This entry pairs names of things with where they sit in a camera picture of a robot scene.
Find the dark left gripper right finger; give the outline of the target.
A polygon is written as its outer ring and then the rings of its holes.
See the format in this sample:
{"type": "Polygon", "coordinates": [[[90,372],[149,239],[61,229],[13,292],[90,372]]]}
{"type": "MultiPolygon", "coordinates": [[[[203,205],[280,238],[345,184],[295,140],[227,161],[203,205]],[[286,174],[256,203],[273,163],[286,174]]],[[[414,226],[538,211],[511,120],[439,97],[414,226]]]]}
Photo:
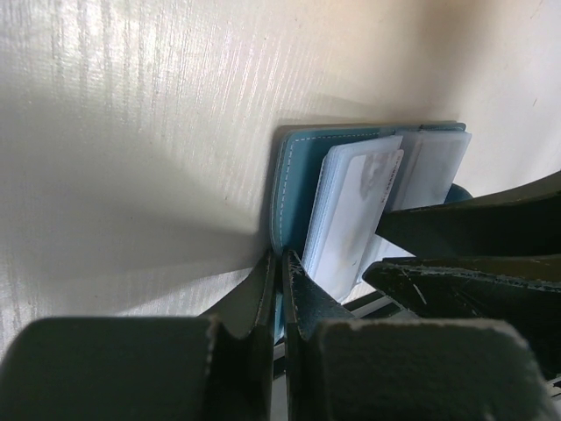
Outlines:
{"type": "Polygon", "coordinates": [[[529,345],[490,319],[360,319],[282,256],[292,420],[549,420],[529,345]]]}

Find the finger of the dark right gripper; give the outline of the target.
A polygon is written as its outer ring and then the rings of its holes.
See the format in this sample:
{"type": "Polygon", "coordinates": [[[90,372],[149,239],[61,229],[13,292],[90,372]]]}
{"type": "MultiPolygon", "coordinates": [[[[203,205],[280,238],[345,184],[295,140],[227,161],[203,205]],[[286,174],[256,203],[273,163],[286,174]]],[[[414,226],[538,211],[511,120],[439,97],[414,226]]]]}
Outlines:
{"type": "Polygon", "coordinates": [[[391,211],[376,233],[421,258],[560,253],[560,173],[463,202],[391,211]]]}
{"type": "Polygon", "coordinates": [[[511,324],[543,375],[560,376],[560,257],[389,258],[364,280],[419,318],[487,318],[511,324]]]}

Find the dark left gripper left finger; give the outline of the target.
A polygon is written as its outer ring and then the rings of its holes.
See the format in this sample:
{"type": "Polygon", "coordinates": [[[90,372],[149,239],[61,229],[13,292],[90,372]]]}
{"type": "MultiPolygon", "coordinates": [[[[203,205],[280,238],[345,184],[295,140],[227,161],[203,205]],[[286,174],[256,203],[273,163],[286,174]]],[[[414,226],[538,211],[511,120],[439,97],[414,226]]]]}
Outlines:
{"type": "Polygon", "coordinates": [[[44,318],[1,365],[4,420],[266,420],[276,261],[197,317],[44,318]]]}

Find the blue leather card holder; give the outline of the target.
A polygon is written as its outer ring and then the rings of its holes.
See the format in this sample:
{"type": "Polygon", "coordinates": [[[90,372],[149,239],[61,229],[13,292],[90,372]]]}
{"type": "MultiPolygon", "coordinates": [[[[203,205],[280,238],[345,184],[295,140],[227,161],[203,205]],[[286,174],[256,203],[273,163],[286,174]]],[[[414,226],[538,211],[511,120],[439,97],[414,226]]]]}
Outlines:
{"type": "Polygon", "coordinates": [[[459,122],[299,129],[280,144],[270,208],[276,253],[342,303],[367,267],[410,253],[376,235],[383,213],[468,194],[453,181],[472,135],[459,122]]]}

